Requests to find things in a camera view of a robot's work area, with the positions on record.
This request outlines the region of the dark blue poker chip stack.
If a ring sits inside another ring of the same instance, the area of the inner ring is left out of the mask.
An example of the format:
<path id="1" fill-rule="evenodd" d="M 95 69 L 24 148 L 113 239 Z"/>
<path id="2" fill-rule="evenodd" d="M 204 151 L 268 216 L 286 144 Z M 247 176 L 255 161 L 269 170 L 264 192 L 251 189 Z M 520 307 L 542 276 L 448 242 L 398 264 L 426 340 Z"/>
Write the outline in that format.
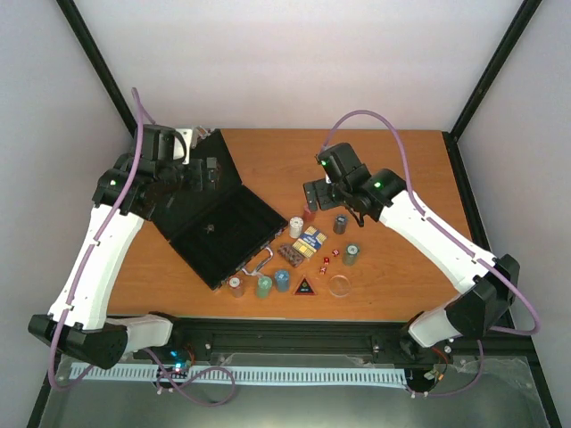
<path id="1" fill-rule="evenodd" d="M 348 225 L 348 218 L 345 215 L 343 214 L 336 215 L 333 225 L 333 232 L 336 235 L 343 235 L 346 231 L 347 225 Z"/>

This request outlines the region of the blue yellow card deck box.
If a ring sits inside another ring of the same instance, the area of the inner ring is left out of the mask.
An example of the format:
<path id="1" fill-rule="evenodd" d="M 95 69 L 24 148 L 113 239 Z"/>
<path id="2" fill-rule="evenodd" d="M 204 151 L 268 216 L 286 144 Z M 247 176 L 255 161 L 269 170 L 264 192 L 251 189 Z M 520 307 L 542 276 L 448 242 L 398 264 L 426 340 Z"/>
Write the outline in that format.
<path id="1" fill-rule="evenodd" d="M 311 259 L 321 249 L 327 236 L 315 226 L 307 229 L 295 240 L 293 248 L 306 259 Z"/>

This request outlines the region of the black poker set case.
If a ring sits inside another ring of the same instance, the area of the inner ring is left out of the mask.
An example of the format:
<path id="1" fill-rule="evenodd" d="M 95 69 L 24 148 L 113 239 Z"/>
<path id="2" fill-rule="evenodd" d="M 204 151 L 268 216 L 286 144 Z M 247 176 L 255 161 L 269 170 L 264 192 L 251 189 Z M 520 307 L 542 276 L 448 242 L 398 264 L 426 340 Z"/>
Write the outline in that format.
<path id="1" fill-rule="evenodd" d="M 191 159 L 216 157 L 214 192 L 178 190 L 157 205 L 152 222 L 174 251 L 213 291 L 286 229 L 287 221 L 245 186 L 222 132 L 191 151 Z M 214 225 L 207 234 L 204 228 Z"/>

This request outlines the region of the dark green poker chip stack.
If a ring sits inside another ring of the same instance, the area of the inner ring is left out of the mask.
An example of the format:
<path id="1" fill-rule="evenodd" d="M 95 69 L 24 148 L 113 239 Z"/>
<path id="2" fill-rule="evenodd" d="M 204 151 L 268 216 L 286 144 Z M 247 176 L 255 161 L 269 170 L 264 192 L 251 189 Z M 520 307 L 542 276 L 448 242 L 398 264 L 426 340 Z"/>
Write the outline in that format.
<path id="1" fill-rule="evenodd" d="M 353 266 L 360 255 L 360 247 L 355 243 L 350 243 L 345 248 L 343 263 L 345 266 Z"/>

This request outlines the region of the red poker chip stack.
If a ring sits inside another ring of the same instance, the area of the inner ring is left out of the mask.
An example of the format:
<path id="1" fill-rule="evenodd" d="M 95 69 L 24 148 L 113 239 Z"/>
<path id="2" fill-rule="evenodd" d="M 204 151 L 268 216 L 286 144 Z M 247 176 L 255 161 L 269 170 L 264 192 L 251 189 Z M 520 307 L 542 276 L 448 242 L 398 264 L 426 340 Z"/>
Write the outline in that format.
<path id="1" fill-rule="evenodd" d="M 316 213 L 314 211 L 310 210 L 310 207 L 308 204 L 305 204 L 303 207 L 302 220 L 305 223 L 310 223 L 310 222 L 314 221 L 315 217 L 316 217 Z"/>

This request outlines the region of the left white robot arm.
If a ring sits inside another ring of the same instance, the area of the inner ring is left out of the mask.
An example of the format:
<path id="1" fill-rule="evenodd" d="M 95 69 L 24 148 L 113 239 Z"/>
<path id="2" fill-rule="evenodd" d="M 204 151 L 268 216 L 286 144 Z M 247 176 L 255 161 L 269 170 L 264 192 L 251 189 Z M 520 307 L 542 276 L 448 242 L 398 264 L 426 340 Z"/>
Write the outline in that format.
<path id="1" fill-rule="evenodd" d="M 110 319 L 107 309 L 128 248 L 158 202 L 182 190 L 213 190 L 215 158 L 140 163 L 131 176 L 131 156 L 118 158 L 98 180 L 86 238 L 70 276 L 44 315 L 33 316 L 29 332 L 50 348 L 91 366 L 109 369 L 130 353 L 155 348 L 165 358 L 179 357 L 186 337 L 164 314 Z"/>

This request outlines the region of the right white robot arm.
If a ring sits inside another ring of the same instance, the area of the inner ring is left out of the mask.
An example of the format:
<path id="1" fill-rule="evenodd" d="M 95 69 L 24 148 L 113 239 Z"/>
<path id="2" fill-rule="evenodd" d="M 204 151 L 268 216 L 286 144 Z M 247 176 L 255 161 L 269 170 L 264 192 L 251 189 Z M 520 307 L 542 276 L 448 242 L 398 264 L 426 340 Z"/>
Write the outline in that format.
<path id="1" fill-rule="evenodd" d="M 362 176 L 353 185 L 321 178 L 305 183 L 303 190 L 312 211 L 343 206 L 360 226 L 371 217 L 392 229 L 432 261 L 457 291 L 453 299 L 420 312 L 405 325 L 399 345 L 407 358 L 418 360 L 424 349 L 459 336 L 483 339 L 513 303 L 518 262 L 470 242 L 410 193 L 404 179 L 390 169 Z"/>

